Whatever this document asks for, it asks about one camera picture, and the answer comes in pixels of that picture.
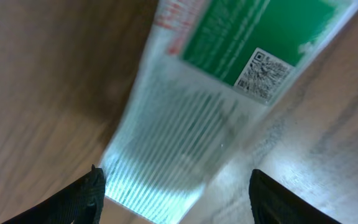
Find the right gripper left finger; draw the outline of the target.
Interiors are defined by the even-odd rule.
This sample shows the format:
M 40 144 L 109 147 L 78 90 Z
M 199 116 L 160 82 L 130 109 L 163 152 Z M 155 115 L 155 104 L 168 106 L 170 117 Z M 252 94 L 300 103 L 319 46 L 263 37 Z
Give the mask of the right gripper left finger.
M 103 170 L 92 166 L 72 184 L 3 224 L 99 224 L 105 188 Z

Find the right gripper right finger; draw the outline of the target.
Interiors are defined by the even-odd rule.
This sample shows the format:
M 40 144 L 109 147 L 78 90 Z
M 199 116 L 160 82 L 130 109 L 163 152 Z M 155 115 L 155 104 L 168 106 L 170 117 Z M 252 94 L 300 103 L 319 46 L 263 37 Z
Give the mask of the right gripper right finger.
M 252 171 L 249 198 L 255 223 L 339 224 L 259 169 Z

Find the white green medicine box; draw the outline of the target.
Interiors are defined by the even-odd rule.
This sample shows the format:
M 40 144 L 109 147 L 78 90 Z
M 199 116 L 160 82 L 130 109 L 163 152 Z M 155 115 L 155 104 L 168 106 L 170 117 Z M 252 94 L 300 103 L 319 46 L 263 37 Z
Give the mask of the white green medicine box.
M 358 1 L 160 1 L 100 166 L 110 200 L 178 223 Z

